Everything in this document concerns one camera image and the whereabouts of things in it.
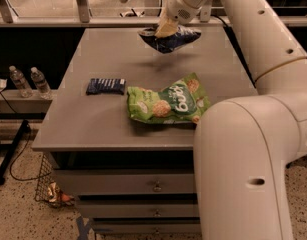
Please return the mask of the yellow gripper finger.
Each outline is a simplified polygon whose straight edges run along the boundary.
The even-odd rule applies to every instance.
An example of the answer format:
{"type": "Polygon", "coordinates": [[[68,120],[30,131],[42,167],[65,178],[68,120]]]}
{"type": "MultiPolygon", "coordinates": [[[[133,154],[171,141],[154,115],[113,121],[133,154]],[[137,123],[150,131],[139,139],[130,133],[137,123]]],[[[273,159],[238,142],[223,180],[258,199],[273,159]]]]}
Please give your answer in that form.
{"type": "Polygon", "coordinates": [[[178,30],[178,21],[170,18],[165,9],[161,12],[161,17],[157,29],[155,31],[155,36],[157,38],[165,38],[174,35],[178,30]]]}

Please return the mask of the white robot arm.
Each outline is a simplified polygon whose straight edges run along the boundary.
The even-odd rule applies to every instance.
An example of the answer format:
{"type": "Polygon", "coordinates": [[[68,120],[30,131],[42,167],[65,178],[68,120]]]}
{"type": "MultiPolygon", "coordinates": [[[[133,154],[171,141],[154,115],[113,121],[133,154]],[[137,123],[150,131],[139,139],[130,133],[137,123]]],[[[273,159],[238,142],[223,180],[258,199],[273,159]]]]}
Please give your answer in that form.
{"type": "MultiPolygon", "coordinates": [[[[167,0],[159,33],[208,0],[167,0]]],[[[307,53],[266,0],[221,0],[257,93],[213,105],[194,136],[203,240],[293,240],[285,167],[307,154],[307,53]]]]}

